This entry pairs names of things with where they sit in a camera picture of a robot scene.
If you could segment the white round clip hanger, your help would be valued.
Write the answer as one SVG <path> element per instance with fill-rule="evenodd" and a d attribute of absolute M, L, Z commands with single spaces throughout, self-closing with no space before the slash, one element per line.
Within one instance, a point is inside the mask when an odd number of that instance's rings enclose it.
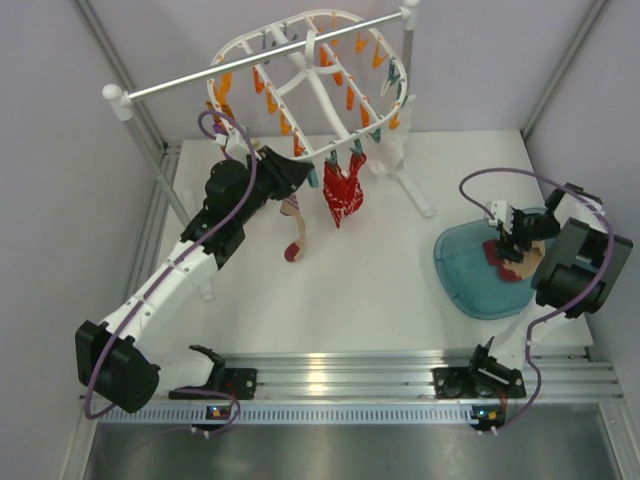
<path fill-rule="evenodd" d="M 304 160 L 334 160 L 339 149 L 362 147 L 374 173 L 400 177 L 414 100 L 415 23 L 412 7 L 370 21 L 316 9 L 269 23 L 214 55 L 214 67 L 262 59 L 208 79 L 210 101 L 227 103 L 244 122 L 266 115 Z M 301 49 L 264 57 L 294 43 Z"/>

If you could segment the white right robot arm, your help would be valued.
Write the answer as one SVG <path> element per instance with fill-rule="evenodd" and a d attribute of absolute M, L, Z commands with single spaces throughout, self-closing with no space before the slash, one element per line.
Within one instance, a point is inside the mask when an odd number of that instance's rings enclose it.
<path fill-rule="evenodd" d="M 498 231 L 495 257 L 505 266 L 524 266 L 539 244 L 552 243 L 530 268 L 533 299 L 506 330 L 476 347 L 466 372 L 478 396 L 522 398 L 522 370 L 532 363 L 535 346 L 604 305 L 633 243 L 614 234 L 600 198 L 570 183 L 555 187 L 541 213 L 507 201 L 490 202 L 484 210 Z"/>

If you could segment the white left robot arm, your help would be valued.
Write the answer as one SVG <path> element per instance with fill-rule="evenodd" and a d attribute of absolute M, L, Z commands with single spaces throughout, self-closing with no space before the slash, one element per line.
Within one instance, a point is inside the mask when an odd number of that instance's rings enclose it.
<path fill-rule="evenodd" d="M 207 280 L 218 273 L 245 239 L 245 224 L 268 201 L 294 194 L 312 164 L 285 158 L 269 147 L 255 158 L 223 160 L 210 170 L 201 209 L 168 258 L 121 307 L 75 333 L 78 378 L 128 413 L 158 393 L 173 398 L 194 388 L 214 397 L 225 388 L 225 361 L 212 349 L 192 345 L 186 355 L 163 360 L 149 340 Z"/>

